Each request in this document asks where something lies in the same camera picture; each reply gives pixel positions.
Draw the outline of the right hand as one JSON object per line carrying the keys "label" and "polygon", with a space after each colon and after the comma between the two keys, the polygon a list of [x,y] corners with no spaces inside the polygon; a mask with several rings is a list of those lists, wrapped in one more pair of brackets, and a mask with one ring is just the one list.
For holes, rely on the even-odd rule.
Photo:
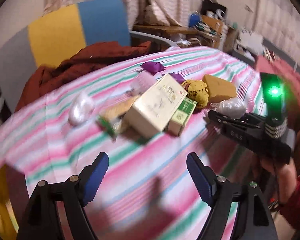
{"label": "right hand", "polygon": [[268,158],[261,158],[260,164],[276,177],[279,189],[279,202],[286,204],[298,184],[294,160],[290,158],[289,164],[275,164]]}

